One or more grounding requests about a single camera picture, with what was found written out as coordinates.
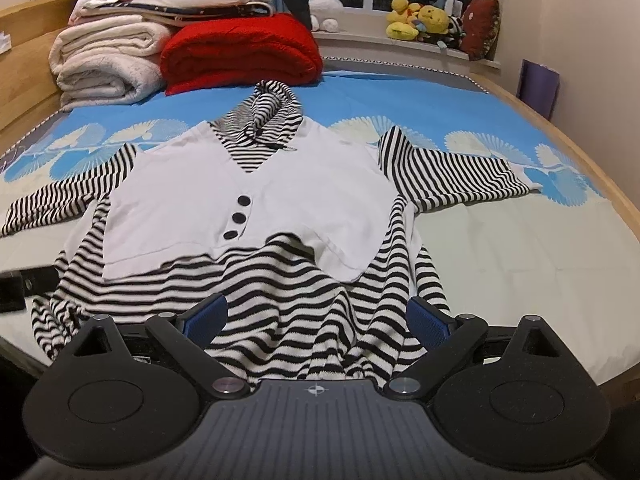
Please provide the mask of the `cream folded fleece blanket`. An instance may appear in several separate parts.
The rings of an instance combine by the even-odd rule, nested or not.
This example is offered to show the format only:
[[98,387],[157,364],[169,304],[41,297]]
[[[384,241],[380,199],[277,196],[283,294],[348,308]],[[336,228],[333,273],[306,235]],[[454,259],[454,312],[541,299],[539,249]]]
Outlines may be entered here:
[[169,27],[140,15],[100,18],[64,29],[49,53],[61,110],[134,104],[163,89],[160,54],[171,36]]

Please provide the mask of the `yellow bird plush toy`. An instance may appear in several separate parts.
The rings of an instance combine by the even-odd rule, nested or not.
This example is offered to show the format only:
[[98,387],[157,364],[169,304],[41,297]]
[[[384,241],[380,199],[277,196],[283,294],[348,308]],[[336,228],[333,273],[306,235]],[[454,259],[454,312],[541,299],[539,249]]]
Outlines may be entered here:
[[413,23],[420,32],[427,35],[447,35],[450,18],[444,10],[436,6],[422,6]]

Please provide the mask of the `purple paper bag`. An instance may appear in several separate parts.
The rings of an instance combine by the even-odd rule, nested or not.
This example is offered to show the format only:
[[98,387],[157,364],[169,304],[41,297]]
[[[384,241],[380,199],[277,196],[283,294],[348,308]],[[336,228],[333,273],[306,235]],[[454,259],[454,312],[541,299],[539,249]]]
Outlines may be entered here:
[[516,97],[550,120],[560,88],[560,74],[551,68],[523,60]]

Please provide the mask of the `yellow duck plush toy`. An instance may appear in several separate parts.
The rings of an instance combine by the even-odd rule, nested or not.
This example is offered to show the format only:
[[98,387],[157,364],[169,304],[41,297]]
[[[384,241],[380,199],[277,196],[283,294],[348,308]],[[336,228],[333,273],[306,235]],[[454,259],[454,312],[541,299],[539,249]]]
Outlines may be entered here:
[[421,9],[420,3],[409,0],[392,0],[390,6],[392,10],[386,16],[386,37],[401,41],[415,40],[419,36],[419,31],[413,24],[413,20],[418,17]]

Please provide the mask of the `white round plush toy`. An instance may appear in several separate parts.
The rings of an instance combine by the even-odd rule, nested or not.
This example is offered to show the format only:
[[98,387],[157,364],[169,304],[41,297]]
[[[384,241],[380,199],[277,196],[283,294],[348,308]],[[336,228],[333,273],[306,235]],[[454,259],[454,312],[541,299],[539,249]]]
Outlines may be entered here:
[[344,12],[341,0],[309,0],[311,30],[313,32],[339,32]]

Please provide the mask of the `red knitted folded blanket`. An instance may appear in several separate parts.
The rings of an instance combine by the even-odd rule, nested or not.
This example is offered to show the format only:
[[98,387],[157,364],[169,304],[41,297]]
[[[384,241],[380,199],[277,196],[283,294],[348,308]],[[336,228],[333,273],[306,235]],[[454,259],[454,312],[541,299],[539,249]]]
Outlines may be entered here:
[[276,80],[313,84],[322,73],[318,44],[292,15],[225,18],[183,27],[160,55],[168,96]]

